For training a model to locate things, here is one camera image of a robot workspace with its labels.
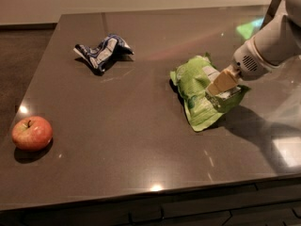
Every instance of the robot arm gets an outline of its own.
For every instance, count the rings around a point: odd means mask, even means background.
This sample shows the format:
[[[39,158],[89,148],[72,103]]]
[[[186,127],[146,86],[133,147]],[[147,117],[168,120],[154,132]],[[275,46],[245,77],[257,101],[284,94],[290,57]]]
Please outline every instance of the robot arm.
[[[284,0],[285,9],[247,40],[229,66],[235,77],[255,80],[301,54],[301,0]]]

